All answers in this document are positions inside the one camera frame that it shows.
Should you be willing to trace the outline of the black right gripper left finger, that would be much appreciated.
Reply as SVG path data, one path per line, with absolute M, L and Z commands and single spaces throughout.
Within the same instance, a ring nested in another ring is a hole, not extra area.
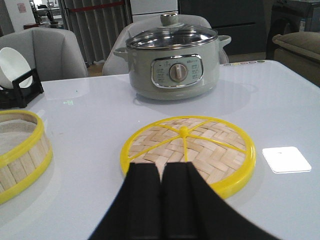
M 91 240 L 159 240 L 160 176 L 153 163 L 131 163 Z

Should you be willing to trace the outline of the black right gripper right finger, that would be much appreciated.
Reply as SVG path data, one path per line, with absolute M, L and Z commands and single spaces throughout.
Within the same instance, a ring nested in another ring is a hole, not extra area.
M 191 162 L 166 165 L 162 175 L 166 240 L 274 240 L 223 200 Z

